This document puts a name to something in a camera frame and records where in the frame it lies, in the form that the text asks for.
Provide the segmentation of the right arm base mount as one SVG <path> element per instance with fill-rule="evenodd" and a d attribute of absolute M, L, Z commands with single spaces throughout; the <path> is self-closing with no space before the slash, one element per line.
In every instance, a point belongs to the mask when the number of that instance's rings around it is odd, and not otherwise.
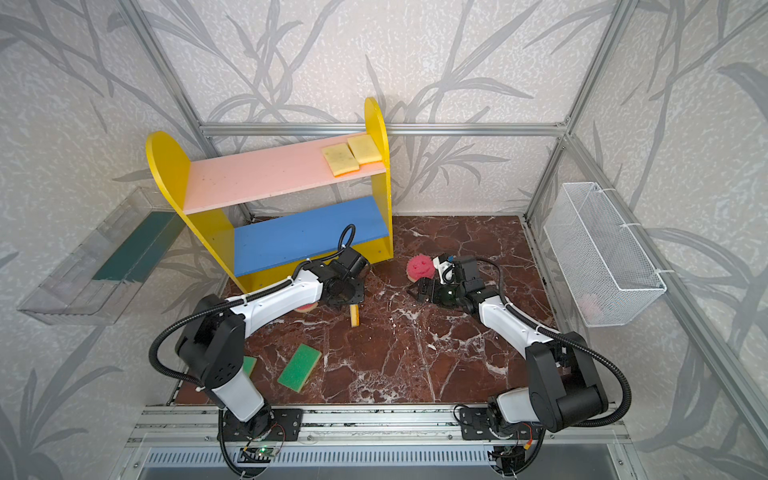
<path fill-rule="evenodd" d="M 466 441 L 533 442 L 540 437 L 540 429 L 530 423 L 500 425 L 485 406 L 470 407 L 457 404 L 452 409 L 452 415 L 460 427 L 461 438 Z"/>

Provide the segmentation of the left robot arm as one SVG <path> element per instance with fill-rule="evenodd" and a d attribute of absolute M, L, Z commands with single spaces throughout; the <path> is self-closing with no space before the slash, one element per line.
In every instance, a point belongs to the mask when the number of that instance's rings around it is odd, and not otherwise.
<path fill-rule="evenodd" d="M 245 342 L 285 314 L 311 304 L 358 305 L 364 299 L 368 260 L 348 247 L 327 258 L 305 260 L 287 279 L 222 300 L 209 296 L 183 326 L 175 352 L 191 382 L 242 423 L 264 417 L 268 402 L 244 368 Z"/>

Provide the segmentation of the green sponge under arm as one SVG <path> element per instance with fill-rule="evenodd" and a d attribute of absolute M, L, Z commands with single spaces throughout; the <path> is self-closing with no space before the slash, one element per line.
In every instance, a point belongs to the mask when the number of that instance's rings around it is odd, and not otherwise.
<path fill-rule="evenodd" d="M 243 358 L 243 365 L 242 365 L 242 369 L 243 369 L 243 372 L 244 372 L 244 373 L 245 373 L 245 374 L 246 374 L 248 377 L 250 377 L 250 376 L 252 375 L 252 373 L 253 373 L 253 371 L 254 371 L 254 369 L 255 369 L 255 367 L 256 367 L 256 363 L 257 363 L 257 359 L 256 359 L 256 358 L 254 358 L 254 357 L 245 356 L 245 357 Z"/>

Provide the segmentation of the orange yellow sponge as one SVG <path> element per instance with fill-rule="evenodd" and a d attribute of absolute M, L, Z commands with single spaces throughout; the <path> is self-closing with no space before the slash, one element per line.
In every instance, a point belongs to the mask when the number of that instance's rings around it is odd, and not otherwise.
<path fill-rule="evenodd" d="M 358 304 L 352 304 L 350 306 L 350 323 L 352 327 L 358 327 L 360 325 L 360 312 Z"/>

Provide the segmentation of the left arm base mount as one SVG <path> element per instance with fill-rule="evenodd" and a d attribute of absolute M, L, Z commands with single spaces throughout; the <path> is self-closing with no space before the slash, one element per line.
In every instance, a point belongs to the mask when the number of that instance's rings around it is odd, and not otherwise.
<path fill-rule="evenodd" d="M 304 411 L 300 408 L 260 409 L 250 420 L 241 421 L 229 410 L 223 410 L 217 439 L 227 442 L 298 440 Z"/>

